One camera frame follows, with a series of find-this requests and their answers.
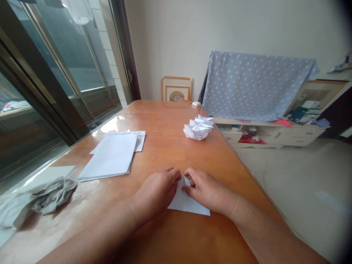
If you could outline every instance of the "red object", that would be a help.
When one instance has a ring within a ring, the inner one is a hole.
[[[252,139],[251,135],[243,135],[238,143],[249,143],[249,144],[266,144],[264,141],[259,139],[258,142]]]
[[[275,120],[274,121],[275,123],[278,123],[280,125],[284,125],[285,127],[289,127],[289,128],[292,128],[293,126],[289,123],[288,120],[285,120],[285,119],[279,119],[279,120]]]
[[[250,120],[244,120],[244,119],[236,119],[237,121],[240,121],[242,123],[251,123]]]

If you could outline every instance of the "white paper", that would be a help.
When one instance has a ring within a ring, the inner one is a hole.
[[[121,176],[121,175],[129,174],[131,172],[131,165],[132,165],[132,160],[131,160],[131,163],[129,164],[129,167],[128,167],[128,170],[127,170],[126,173],[104,175],[104,176],[90,177],[90,178],[82,178],[82,179],[78,179],[78,180],[80,182],[88,182],[88,181],[91,181],[91,180],[100,180],[100,179],[106,179],[106,178],[111,178],[111,177],[115,177],[115,176]]]
[[[190,120],[189,125],[184,125],[183,132],[186,137],[195,140],[202,140],[208,136],[212,131],[214,122],[213,117],[202,117],[200,114],[198,118]]]
[[[0,229],[0,248],[16,233],[15,228]]]
[[[125,174],[130,166],[137,134],[107,136],[78,179]]]
[[[112,133],[105,133],[103,139],[99,142],[99,144],[93,149],[90,154],[95,154],[96,151],[100,148],[101,144],[103,143],[103,140],[110,135],[127,135],[127,134],[137,134],[137,143],[135,147],[135,152],[140,152],[143,150],[143,144],[144,144],[144,139],[146,138],[146,132],[145,131],[133,131],[133,132],[112,132]]]
[[[175,197],[170,203],[168,209],[210,216],[209,209],[205,208],[203,205],[201,205],[196,200],[189,197],[185,192],[182,191],[183,186],[191,186],[191,182],[188,178],[182,175],[181,180],[179,180],[177,184],[178,186]]]

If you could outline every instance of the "paper stack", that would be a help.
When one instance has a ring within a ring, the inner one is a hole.
[[[198,114],[198,117],[190,120],[189,125],[184,125],[183,132],[188,138],[202,140],[212,131],[213,125],[213,117],[202,117]]]
[[[77,180],[86,182],[129,174],[133,152],[142,151],[145,136],[145,131],[106,133],[91,151],[93,157]]]

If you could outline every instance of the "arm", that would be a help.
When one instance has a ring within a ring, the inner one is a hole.
[[[191,176],[191,186],[182,190],[208,209],[230,218],[259,263],[327,263],[292,233],[210,174],[188,168],[184,175]]]
[[[38,263],[110,263],[121,244],[141,226],[166,209],[176,194],[178,169],[149,176],[139,191],[102,215],[95,224],[73,236]]]

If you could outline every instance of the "polka dot fabric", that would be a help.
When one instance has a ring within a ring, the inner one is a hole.
[[[314,59],[213,51],[203,107],[210,116],[273,121],[319,73]]]

